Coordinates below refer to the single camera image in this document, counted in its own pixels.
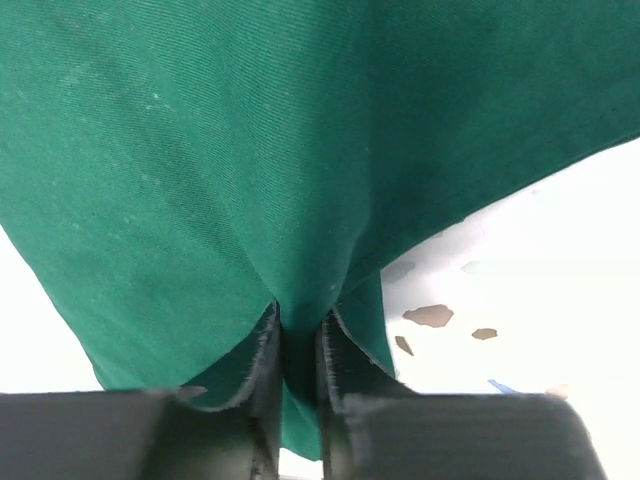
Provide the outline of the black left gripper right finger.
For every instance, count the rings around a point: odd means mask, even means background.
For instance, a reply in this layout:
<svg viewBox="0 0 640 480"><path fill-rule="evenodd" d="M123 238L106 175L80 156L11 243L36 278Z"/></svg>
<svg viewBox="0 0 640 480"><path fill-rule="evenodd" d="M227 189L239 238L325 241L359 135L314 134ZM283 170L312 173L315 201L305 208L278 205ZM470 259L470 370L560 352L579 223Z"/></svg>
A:
<svg viewBox="0 0 640 480"><path fill-rule="evenodd" d="M331 311L316 336L327 479L605 480L587 429L545 394L419 394Z"/></svg>

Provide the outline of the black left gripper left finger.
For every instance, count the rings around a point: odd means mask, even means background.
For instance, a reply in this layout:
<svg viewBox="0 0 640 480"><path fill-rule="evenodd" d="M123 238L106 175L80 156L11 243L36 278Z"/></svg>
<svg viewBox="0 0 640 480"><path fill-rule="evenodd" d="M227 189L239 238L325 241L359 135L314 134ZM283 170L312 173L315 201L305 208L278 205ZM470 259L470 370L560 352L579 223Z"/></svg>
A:
<svg viewBox="0 0 640 480"><path fill-rule="evenodd" d="M271 303L181 389L4 394L4 479L275 479L282 374Z"/></svg>

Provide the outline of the dark green surgical cloth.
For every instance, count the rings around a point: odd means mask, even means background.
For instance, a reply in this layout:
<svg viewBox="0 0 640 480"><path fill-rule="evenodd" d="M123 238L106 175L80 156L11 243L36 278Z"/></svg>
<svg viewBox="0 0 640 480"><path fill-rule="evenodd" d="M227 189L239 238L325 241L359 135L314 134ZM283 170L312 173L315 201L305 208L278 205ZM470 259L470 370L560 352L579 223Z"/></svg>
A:
<svg viewBox="0 0 640 480"><path fill-rule="evenodd" d="M381 269L639 134L635 1L5 1L1 224L107 389L214 390L271 302L385 368Z"/></svg>

